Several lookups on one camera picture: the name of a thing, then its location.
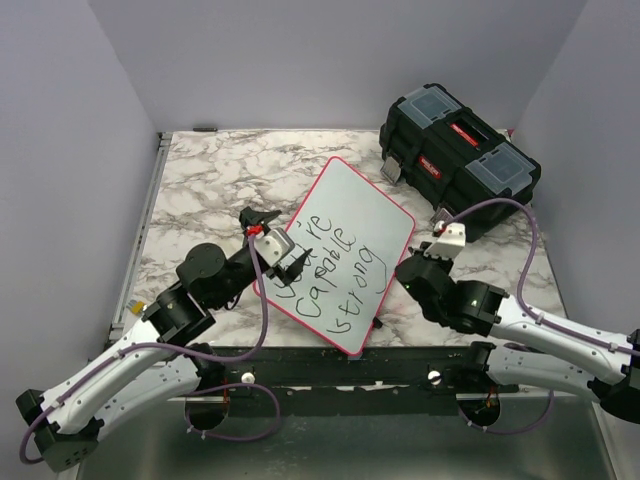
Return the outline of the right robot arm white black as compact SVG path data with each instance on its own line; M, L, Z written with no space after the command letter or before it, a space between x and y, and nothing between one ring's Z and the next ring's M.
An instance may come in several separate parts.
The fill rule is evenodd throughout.
M480 281L456 282L453 262L412 254L395 269L395 278L415 300L426 320L462 334L521 343L541 360L563 364L549 374L554 390L579 379L610 415L639 422L639 334L596 330L531 309L514 295Z

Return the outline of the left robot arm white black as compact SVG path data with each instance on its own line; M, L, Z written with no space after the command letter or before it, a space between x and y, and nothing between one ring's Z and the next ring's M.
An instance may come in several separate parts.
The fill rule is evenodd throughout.
M296 245L283 229L269 227L279 214L243 209L241 249L226 256L213 243L195 246L177 267L177 282L116 343L57 386L20 394L16 405L28 424L19 447L21 462L44 462L62 472L146 408L175 396L228 389L227 365L259 349L221 356L195 340L214 324L215 311L233 308L253 283L278 278L288 285L301 275L310 253L282 265Z

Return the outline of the pink-framed whiteboard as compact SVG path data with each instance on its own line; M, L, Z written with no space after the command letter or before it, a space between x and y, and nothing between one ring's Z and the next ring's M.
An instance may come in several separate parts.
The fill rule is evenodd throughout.
M415 226L406 209L334 156L286 228L295 248L284 263L307 253L302 274L288 286L272 279L253 290L337 349L358 356Z

